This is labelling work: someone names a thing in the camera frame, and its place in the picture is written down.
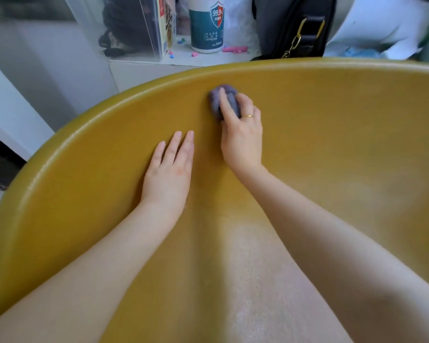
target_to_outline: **hand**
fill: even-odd
[[[165,155],[165,141],[157,145],[144,177],[141,195],[142,203],[158,205],[175,223],[188,197],[194,156],[194,131],[188,132],[178,150],[182,137],[181,131],[175,132]]]
[[[221,122],[221,149],[227,165],[241,179],[262,167],[262,123],[261,111],[249,97],[237,94],[235,98],[240,104],[241,119],[230,107],[224,89],[220,89],[220,106],[224,117]]]

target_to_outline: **bottle label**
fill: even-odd
[[[224,6],[216,2],[209,11],[189,10],[191,42],[197,49],[221,48],[224,42]]]

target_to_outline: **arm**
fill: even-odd
[[[97,342],[117,306],[183,212],[194,133],[154,151],[138,207],[111,233],[0,316],[0,342]]]
[[[351,225],[261,165],[260,111],[243,94],[235,117],[221,93],[224,159],[355,342],[429,342],[429,284]]]

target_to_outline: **red shield logo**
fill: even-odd
[[[219,28],[222,24],[222,20],[224,18],[224,6],[221,2],[217,2],[210,9],[211,21],[213,24]]]

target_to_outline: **white shelf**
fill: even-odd
[[[183,44],[178,44],[177,41],[172,45],[170,49],[173,52],[174,59],[170,58],[169,54],[156,62],[156,61],[143,61],[134,59],[133,57],[122,57],[112,61],[122,61],[129,63],[145,63],[152,65],[171,65],[171,66],[192,66],[192,67],[207,67],[222,65],[225,63],[243,63],[251,61],[251,59],[261,55],[259,48],[248,48],[247,53],[235,54],[235,53],[223,53],[221,51],[213,54],[200,54],[197,57],[192,57],[194,50],[191,48],[191,37],[190,36],[178,36],[177,40],[183,38],[186,40]]]

